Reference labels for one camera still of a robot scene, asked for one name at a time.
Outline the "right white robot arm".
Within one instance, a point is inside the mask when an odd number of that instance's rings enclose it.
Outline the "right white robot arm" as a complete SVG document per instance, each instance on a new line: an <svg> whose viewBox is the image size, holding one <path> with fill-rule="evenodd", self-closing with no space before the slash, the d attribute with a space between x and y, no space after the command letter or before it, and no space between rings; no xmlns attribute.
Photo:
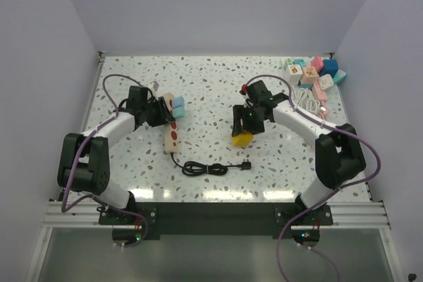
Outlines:
<svg viewBox="0 0 423 282"><path fill-rule="evenodd" d="M366 162L356 130L348 123L325 123L280 93L250 106L233 106L233 144L249 145L254 135L264 132L265 121L292 130L315 150L316 178L297 195L294 209L296 220L308 225L317 218L317 208L329 195L364 171Z"/></svg>

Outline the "light blue cube plug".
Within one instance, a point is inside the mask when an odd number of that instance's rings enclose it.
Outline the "light blue cube plug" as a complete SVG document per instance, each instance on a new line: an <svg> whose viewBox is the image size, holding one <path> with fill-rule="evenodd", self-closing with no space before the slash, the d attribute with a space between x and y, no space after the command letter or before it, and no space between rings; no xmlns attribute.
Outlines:
<svg viewBox="0 0 423 282"><path fill-rule="evenodd" d="M173 108L184 107L184 98L182 96L176 97L172 100Z"/></svg>

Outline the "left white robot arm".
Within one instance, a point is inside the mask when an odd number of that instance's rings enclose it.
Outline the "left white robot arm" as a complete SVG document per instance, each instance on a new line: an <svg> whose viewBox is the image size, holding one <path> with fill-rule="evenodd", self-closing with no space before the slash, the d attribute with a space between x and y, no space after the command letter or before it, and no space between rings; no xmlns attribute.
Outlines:
<svg viewBox="0 0 423 282"><path fill-rule="evenodd" d="M127 98L112 104L112 115L96 128L68 133L63 139L58 168L58 185L64 189L61 211L90 198L113 209L122 224L130 224L137 216L135 198L112 181L109 150L145 123L173 124L176 102L171 93L157 96L152 88L131 86Z"/></svg>

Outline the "yellow cube plug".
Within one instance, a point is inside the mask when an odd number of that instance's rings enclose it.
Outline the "yellow cube plug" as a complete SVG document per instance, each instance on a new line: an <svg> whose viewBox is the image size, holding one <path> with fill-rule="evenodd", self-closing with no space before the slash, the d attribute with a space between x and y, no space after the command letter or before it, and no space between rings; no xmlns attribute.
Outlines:
<svg viewBox="0 0 423 282"><path fill-rule="evenodd" d="M254 135L250 132L244 131L236 136L232 136L232 144L234 147L247 147L253 140Z"/></svg>

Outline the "beige red power strip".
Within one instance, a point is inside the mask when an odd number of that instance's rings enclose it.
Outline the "beige red power strip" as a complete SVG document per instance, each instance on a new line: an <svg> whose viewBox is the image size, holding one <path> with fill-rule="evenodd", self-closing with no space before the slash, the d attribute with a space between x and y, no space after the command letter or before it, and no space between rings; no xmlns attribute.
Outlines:
<svg viewBox="0 0 423 282"><path fill-rule="evenodd" d="M173 114L172 100L175 98L171 93L165 93L163 97L166 100L167 106ZM175 153L178 151L178 133L176 131L176 122L164 125L164 145L166 154Z"/></svg>

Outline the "teal cube plug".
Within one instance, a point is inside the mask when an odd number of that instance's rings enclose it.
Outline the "teal cube plug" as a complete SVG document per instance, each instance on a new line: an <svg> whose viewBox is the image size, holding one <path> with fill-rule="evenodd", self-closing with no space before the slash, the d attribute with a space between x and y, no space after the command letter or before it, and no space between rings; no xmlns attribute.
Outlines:
<svg viewBox="0 0 423 282"><path fill-rule="evenodd" d="M173 108L173 117L176 120L183 118L185 115L186 115L186 112L185 112L184 106Z"/></svg>

